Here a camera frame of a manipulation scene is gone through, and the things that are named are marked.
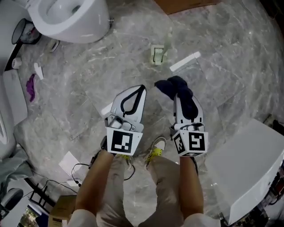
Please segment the sneaker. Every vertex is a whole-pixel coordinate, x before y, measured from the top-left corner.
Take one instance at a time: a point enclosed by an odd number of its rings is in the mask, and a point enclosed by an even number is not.
[[[155,141],[152,143],[150,153],[145,158],[145,169],[147,169],[149,163],[154,157],[162,155],[162,151],[166,147],[166,141],[166,138],[163,136],[159,136],[157,139],[155,139]]]
[[[131,169],[132,165],[133,165],[133,157],[130,155],[125,155],[125,154],[118,154],[118,156],[121,156],[125,159],[128,168],[127,169]]]

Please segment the toilet bowl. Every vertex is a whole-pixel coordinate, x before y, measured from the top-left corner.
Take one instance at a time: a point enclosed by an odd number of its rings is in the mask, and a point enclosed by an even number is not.
[[[25,1],[36,29],[53,39],[92,43],[101,39],[110,29],[105,0]]]
[[[16,70],[0,75],[0,160],[8,157],[16,141],[14,126],[28,116],[27,104]]]

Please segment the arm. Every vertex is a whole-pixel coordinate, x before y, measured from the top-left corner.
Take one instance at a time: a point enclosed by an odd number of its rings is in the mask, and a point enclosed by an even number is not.
[[[203,214],[202,188],[189,157],[180,157],[179,200],[184,220],[192,214]]]
[[[95,216],[97,215],[113,158],[113,154],[108,153],[106,150],[99,153],[79,189],[75,210],[83,209],[92,212]]]

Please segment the person's leg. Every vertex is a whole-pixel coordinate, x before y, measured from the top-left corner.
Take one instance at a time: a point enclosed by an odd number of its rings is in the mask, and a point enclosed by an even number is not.
[[[157,207],[155,213],[139,227],[183,225],[178,196],[179,165],[161,156],[165,145],[165,138],[157,138],[146,160],[146,168],[157,186]]]
[[[123,208],[125,166],[127,166],[126,160],[116,155],[109,171],[102,207],[97,213],[98,227],[133,227],[126,218]]]

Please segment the brown box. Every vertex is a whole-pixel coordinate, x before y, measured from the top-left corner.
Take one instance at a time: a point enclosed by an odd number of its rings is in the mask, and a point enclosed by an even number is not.
[[[60,196],[48,218],[48,227],[67,226],[75,209],[76,196]]]
[[[186,9],[213,5],[221,0],[155,0],[166,14],[180,12]]]

